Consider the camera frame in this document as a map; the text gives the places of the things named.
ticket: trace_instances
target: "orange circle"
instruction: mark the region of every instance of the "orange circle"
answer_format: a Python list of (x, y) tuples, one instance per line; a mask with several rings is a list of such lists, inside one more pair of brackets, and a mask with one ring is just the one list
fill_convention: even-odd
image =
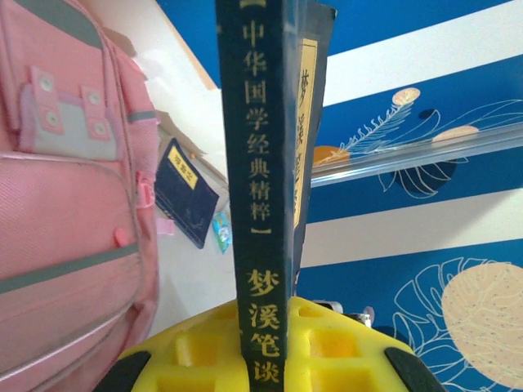
[(326, 165), (329, 163), (348, 161), (350, 154), (344, 149), (331, 145), (319, 145), (314, 148), (313, 167)]

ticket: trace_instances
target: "snap button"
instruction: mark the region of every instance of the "snap button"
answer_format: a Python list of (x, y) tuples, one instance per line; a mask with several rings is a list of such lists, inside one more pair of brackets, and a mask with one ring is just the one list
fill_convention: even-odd
[(46, 120), (52, 127), (56, 127), (58, 125), (58, 116), (55, 112), (49, 111), (46, 113)]
[(89, 102), (91, 102), (93, 105), (99, 105), (100, 96), (97, 93), (92, 92), (91, 94), (89, 94)]
[(53, 88), (51, 78), (49, 78), (48, 76), (42, 76), (40, 78), (40, 87), (44, 91), (51, 92)]
[(101, 122), (95, 124), (95, 133), (99, 136), (105, 135), (105, 126)]

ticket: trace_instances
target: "white stripe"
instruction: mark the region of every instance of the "white stripe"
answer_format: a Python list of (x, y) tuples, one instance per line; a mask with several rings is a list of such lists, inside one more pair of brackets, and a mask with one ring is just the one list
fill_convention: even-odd
[(523, 0), (513, 0), (330, 56), (324, 105), (518, 56), (523, 53), (522, 16)]
[(310, 224), (302, 266), (523, 238), (522, 206), (523, 188)]

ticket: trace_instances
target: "book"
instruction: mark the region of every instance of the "book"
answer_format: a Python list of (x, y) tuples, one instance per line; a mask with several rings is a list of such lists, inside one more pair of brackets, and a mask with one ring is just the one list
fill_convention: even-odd
[(283, 392), (293, 264), (297, 0), (216, 0), (242, 355)]
[(314, 147), (324, 104), (327, 57), (337, 12), (309, 0), (300, 28), (301, 66), (297, 93), (296, 168), (294, 185), (293, 284), (297, 282), (311, 196)]
[(156, 171), (156, 205), (202, 249), (216, 209), (218, 194), (187, 159), (175, 138), (160, 146)]

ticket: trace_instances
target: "gray trim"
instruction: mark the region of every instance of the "gray trim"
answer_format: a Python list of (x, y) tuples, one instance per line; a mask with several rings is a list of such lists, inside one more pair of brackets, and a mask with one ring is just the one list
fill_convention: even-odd
[(47, 280), (59, 278), (60, 276), (64, 276), (67, 274), (72, 274), (73, 272), (84, 270), (95, 265), (100, 265), (109, 261), (121, 259), (122, 257), (130, 256), (131, 254), (137, 252), (138, 244), (133, 243), (132, 245), (114, 249), (113, 251), (82, 257), (80, 259), (68, 261), (59, 265), (53, 265), (52, 267), (28, 272), (27, 274), (3, 279), (0, 280), (0, 294), (12, 292), (13, 290), (28, 287), (36, 283), (46, 282)]
[(127, 116), (128, 123), (134, 123), (141, 120), (151, 120), (156, 118), (156, 112), (154, 110), (146, 110), (143, 112), (132, 112)]
[(81, 11), (64, 0), (15, 0), (15, 2), (71, 37), (91, 47), (102, 49), (101, 38), (94, 24)]

